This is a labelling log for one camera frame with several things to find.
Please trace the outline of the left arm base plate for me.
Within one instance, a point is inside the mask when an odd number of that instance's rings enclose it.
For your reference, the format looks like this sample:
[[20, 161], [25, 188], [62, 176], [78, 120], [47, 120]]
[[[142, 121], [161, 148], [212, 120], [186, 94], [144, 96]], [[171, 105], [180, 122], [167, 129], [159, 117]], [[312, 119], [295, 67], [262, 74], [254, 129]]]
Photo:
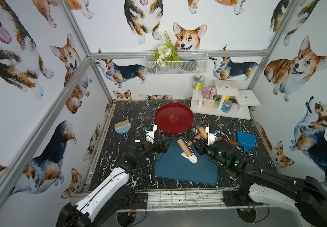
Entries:
[[146, 209], [148, 204], [148, 193], [134, 193], [122, 199], [118, 211]]

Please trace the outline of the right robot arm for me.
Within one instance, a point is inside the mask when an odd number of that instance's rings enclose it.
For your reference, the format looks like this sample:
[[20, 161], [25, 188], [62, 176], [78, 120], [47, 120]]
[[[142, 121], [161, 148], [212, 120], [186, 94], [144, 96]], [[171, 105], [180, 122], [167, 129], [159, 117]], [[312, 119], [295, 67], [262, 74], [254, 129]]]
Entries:
[[327, 227], [327, 192], [315, 178], [290, 177], [260, 167], [237, 156], [236, 147], [225, 140], [207, 145], [206, 140], [193, 139], [193, 145], [199, 155], [208, 155], [239, 181], [238, 189], [223, 193], [226, 206], [265, 203], [300, 214], [315, 227]]

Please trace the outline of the round metal cutter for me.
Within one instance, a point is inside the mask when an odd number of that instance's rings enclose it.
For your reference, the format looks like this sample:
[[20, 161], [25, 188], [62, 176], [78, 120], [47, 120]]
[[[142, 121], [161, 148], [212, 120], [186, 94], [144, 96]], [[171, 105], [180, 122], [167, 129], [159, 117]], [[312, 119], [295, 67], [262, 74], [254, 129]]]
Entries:
[[198, 135], [199, 134], [199, 129], [198, 129], [198, 127], [194, 127], [194, 128], [192, 128], [191, 129], [191, 133], [192, 133], [192, 135]]

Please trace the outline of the wooden double roller pin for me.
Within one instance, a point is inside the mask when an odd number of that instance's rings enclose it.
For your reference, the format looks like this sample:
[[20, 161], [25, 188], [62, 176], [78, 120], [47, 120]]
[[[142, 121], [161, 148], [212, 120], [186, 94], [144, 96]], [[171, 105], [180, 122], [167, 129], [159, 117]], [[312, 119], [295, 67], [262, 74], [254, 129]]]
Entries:
[[192, 140], [190, 140], [190, 142], [187, 142], [185, 139], [179, 139], [177, 143], [182, 149], [182, 152], [185, 152], [187, 156], [190, 156], [193, 153], [191, 149], [191, 145], [193, 145], [197, 139], [203, 139], [203, 138], [200, 136], [200, 134], [198, 134]]

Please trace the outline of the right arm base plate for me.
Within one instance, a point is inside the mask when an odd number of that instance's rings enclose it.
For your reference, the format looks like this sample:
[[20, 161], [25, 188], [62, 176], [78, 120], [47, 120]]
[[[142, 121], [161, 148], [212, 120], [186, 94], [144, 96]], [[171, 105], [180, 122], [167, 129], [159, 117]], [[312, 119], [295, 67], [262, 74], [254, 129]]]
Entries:
[[223, 191], [223, 202], [226, 206], [249, 206], [253, 200], [249, 195], [241, 193], [240, 191]]

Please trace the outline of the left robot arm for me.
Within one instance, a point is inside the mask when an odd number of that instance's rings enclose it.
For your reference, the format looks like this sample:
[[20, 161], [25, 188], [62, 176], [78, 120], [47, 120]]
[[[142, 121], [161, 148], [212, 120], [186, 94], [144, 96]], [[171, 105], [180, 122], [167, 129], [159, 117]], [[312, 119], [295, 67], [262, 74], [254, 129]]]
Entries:
[[68, 203], [59, 213], [57, 227], [99, 227], [125, 205], [136, 207], [135, 190], [127, 186], [130, 175], [141, 170], [136, 166], [148, 154], [165, 154], [171, 138], [129, 144], [111, 174], [89, 195], [75, 205]]

